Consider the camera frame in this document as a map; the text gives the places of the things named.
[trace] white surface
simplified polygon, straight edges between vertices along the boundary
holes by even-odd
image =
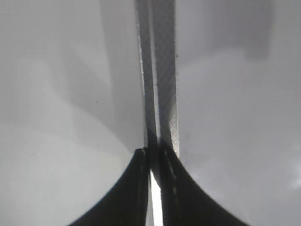
[[[143,146],[133,12],[121,0],[0,1],[1,226],[71,223]]]
[[[301,224],[301,1],[178,0],[180,156],[253,226]]]

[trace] dark curved shape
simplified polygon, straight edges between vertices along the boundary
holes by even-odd
[[[208,196],[167,145],[159,152],[164,226],[247,226]]]
[[[70,226],[144,226],[148,175],[149,151],[138,149],[115,186]]]

